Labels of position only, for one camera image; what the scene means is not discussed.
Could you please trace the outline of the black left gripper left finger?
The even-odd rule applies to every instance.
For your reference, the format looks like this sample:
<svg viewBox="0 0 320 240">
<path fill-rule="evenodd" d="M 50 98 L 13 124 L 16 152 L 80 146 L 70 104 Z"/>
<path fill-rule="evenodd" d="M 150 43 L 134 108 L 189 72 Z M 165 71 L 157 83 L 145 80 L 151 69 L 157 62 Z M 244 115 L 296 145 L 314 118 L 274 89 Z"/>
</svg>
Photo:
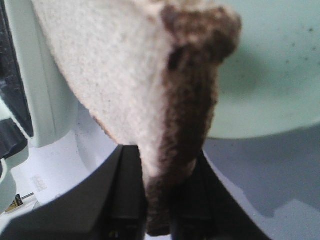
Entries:
<svg viewBox="0 0 320 240">
<path fill-rule="evenodd" d="M 118 146 L 71 191 L 9 222 L 3 240 L 142 240 L 146 201 L 140 153 Z"/>
</svg>

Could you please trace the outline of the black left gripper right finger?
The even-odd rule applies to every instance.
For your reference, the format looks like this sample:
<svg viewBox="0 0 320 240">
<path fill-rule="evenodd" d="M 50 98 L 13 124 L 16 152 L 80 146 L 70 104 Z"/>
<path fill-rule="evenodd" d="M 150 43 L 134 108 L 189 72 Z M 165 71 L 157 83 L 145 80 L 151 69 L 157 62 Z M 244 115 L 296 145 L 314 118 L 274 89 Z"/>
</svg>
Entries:
<svg viewBox="0 0 320 240">
<path fill-rule="evenodd" d="M 170 196 L 173 240 L 267 240 L 224 187 L 201 152 L 195 169 Z"/>
</svg>

